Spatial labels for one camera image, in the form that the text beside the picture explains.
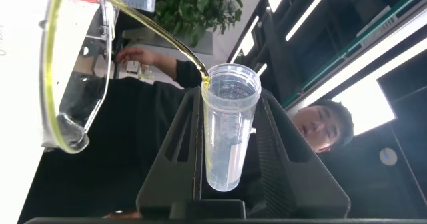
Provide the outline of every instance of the plastic cup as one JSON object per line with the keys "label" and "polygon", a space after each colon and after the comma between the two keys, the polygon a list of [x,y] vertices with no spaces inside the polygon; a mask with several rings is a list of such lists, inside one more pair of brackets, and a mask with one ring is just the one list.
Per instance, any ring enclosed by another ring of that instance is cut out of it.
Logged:
{"label": "plastic cup", "polygon": [[209,85],[202,85],[204,100],[207,182],[217,191],[231,191],[240,181],[260,78],[250,68],[221,64],[208,71]]}

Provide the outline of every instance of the hand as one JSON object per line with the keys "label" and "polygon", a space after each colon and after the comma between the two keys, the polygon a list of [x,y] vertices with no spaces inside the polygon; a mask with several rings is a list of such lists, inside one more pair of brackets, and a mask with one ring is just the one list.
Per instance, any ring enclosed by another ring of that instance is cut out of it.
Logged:
{"label": "hand", "polygon": [[143,65],[154,65],[158,54],[144,48],[130,47],[121,50],[117,54],[116,61],[118,63],[126,63],[128,61],[139,61]]}

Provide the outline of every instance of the man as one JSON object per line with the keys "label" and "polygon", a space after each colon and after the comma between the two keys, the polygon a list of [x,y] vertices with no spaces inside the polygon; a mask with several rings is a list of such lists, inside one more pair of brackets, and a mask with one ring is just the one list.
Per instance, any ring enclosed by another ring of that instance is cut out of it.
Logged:
{"label": "man", "polygon": [[[117,54],[118,63],[126,61],[155,66],[184,88],[201,83],[199,71],[189,61],[141,48]],[[61,150],[43,155],[19,223],[41,216],[100,217],[119,210],[135,217],[135,198],[185,92],[169,83],[111,80],[89,130],[89,146],[75,155]],[[350,114],[331,101],[301,110],[293,122],[316,152],[329,151],[352,137]],[[208,197],[243,199],[249,208],[257,205],[262,190],[256,185],[259,172],[252,168],[256,161],[256,147],[249,146],[239,186],[229,193],[207,193]]]}

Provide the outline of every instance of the black hair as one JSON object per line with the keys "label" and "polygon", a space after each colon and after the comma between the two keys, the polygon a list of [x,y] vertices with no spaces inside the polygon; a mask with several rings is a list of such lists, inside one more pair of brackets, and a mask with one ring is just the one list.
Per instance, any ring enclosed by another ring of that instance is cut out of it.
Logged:
{"label": "black hair", "polygon": [[354,124],[352,114],[341,103],[332,100],[317,100],[310,105],[329,107],[340,119],[342,126],[340,127],[340,138],[332,145],[332,148],[343,147],[350,143],[354,136]]}

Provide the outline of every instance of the yellow liquid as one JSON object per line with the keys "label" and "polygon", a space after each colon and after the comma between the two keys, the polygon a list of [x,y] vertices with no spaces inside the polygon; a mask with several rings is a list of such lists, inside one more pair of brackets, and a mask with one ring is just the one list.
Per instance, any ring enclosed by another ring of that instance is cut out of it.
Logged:
{"label": "yellow liquid", "polygon": [[121,11],[133,17],[140,23],[146,25],[152,31],[154,31],[155,33],[157,33],[158,35],[160,35],[161,37],[169,41],[172,45],[174,45],[185,56],[187,56],[190,60],[192,60],[193,63],[196,65],[196,67],[199,69],[201,73],[201,77],[202,77],[201,79],[202,79],[203,85],[206,85],[206,86],[209,85],[209,74],[207,73],[207,69],[205,65],[181,41],[177,40],[173,35],[171,35],[165,29],[160,27],[156,22],[146,17],[145,15],[141,14],[139,11],[135,10],[134,8],[128,6],[123,1],[120,1],[120,0],[106,0],[106,1],[113,3],[113,5],[116,5]]}

